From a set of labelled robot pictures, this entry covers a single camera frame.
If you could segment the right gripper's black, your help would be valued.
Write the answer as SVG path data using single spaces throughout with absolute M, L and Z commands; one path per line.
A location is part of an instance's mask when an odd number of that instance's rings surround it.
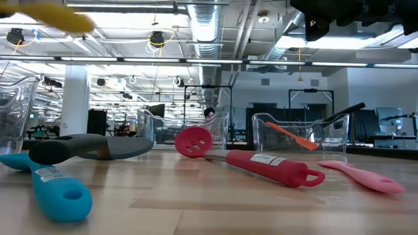
M 325 36 L 330 21 L 336 21 L 340 27 L 353 22 L 360 22 L 363 27 L 376 22 L 402 24 L 401 17 L 395 12 L 398 0 L 334 0 L 335 9 L 330 10 L 330 16 L 326 15 L 320 3 L 321 0 L 290 0 L 290 5 L 304 15 L 308 42 Z

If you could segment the black spatula with black handle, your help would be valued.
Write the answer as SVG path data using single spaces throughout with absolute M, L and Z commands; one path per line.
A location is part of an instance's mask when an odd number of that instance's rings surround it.
M 320 126 L 321 127 L 326 127 L 327 125 L 330 125 L 338 116 L 342 115 L 342 114 L 351 114 L 357 110 L 360 110 L 362 108 L 364 108 L 366 105 L 363 102 L 360 102 L 359 104 L 350 106 L 330 117 L 327 117 L 326 119 L 323 119 Z

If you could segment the orange spatula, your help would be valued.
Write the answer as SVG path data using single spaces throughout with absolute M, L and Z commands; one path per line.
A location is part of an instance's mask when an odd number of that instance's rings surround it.
M 274 123 L 271 123 L 271 122 L 267 121 L 266 124 L 269 127 L 272 127 L 273 129 L 275 129 L 276 131 L 281 132 L 281 133 L 283 133 L 283 134 L 285 134 L 287 136 L 290 136 L 291 138 L 293 138 L 296 141 L 297 144 L 299 144 L 303 148 L 306 148 L 306 149 L 308 149 L 310 151 L 313 151 L 313 150 L 315 150 L 315 149 L 317 149 L 319 147 L 318 144 L 316 144 L 314 142 L 311 142 L 308 139 L 305 139 L 303 137 L 299 137 L 299 136 L 297 136 L 295 134 L 292 134 L 289 131 L 286 131 L 285 129 L 281 128 L 280 126 L 278 126 L 278 125 L 276 125 Z

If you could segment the red slotted spoon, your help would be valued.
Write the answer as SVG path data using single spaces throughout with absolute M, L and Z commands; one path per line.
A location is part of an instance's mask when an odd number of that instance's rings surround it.
M 323 172 L 312 170 L 302 162 L 254 151 L 214 149 L 212 133 L 204 127 L 183 129 L 177 134 L 174 146 L 186 157 L 223 161 L 288 187 L 315 187 L 325 180 Z

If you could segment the pink spatula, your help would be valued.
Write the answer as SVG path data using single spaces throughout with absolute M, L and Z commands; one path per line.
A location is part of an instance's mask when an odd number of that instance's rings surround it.
M 387 178 L 375 172 L 355 168 L 350 163 L 345 163 L 343 161 L 319 161 L 318 164 L 327 168 L 342 171 L 350 178 L 354 179 L 357 183 L 381 193 L 400 194 L 406 191 L 401 184 L 393 179 Z

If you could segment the yellow spoon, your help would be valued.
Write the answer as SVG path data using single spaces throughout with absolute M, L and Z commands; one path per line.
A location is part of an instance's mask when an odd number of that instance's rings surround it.
M 63 5 L 46 2 L 21 4 L 0 1 L 0 13 L 14 14 L 17 12 L 68 33 L 88 33 L 95 28 L 95 24 L 90 18 L 77 14 Z

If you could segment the blue spoon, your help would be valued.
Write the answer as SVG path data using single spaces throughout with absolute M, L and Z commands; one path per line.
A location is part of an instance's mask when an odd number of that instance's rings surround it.
M 31 172 L 33 191 L 40 211 L 57 223 L 84 220 L 92 209 L 89 189 L 78 179 L 53 165 L 33 162 L 27 153 L 0 155 L 9 168 Z

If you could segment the ceiling light strip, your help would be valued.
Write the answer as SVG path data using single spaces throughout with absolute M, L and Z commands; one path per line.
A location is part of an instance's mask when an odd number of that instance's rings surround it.
M 35 55 L 0 55 L 0 60 L 39 63 L 86 63 L 132 65 L 145 63 L 196 64 L 196 65 L 260 65 L 260 66 L 298 66 L 298 67 L 353 67 L 371 69 L 418 69 L 418 64 L 396 63 L 342 63 L 327 61 L 267 61 L 248 59 L 186 59 L 167 57 L 66 57 Z

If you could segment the clear plastic bin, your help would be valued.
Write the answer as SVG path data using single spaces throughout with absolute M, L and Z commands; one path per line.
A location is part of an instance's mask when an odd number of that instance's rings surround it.
M 13 84 L 0 83 L 0 155 L 21 152 L 39 82 L 28 76 Z
M 148 110 L 141 109 L 137 111 L 137 118 L 137 133 L 139 137 L 151 140 L 155 146 L 173 145 L 179 132 L 188 127 L 198 126 L 210 131 L 214 139 L 215 148 L 226 149 L 230 120 L 228 112 L 218 112 L 210 119 L 184 119 L 183 117 L 157 117 Z
M 313 151 L 303 148 L 296 141 L 269 127 L 266 122 L 274 123 L 299 137 L 319 145 Z M 317 121 L 279 121 L 267 113 L 254 114 L 251 117 L 253 145 L 258 152 L 291 153 L 345 153 L 349 130 L 349 115 L 338 116 L 330 125 L 321 127 Z

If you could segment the grey desk monitor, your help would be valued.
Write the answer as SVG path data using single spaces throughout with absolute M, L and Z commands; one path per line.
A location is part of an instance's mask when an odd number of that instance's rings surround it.
M 377 107 L 376 116 L 382 132 L 396 132 L 403 126 L 403 113 L 401 108 Z

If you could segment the black gantry frame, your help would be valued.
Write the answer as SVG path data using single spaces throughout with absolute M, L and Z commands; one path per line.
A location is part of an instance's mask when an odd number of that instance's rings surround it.
M 307 89 L 289 89 L 288 90 L 288 109 L 289 111 L 291 108 L 291 102 L 292 100 L 300 93 L 322 93 L 324 96 L 326 96 L 332 104 L 332 114 L 335 114 L 335 102 L 334 102 L 334 90 L 330 89 L 316 89 L 316 88 L 307 88 Z

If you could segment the silver ventilation duct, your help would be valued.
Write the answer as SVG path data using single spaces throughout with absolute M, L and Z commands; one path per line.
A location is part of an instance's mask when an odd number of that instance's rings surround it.
M 195 43 L 197 59 L 218 59 L 221 46 L 220 40 L 221 6 L 217 0 L 198 0 L 188 5 L 190 27 Z M 202 65 L 199 67 L 201 85 L 219 86 L 221 83 L 221 67 L 219 65 Z

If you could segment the black aluminium frame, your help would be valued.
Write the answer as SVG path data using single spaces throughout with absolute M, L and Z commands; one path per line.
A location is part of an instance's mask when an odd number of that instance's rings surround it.
M 24 140 L 22 150 L 29 150 L 30 147 L 41 142 L 43 140 Z M 239 150 L 254 150 L 247 144 L 230 144 L 226 145 L 227 150 L 239 149 Z M 376 157 L 386 157 L 393 159 L 408 159 L 418 161 L 418 150 L 415 149 L 393 149 L 393 148 L 371 148 L 364 146 L 347 146 L 346 153 L 355 155 L 369 155 Z

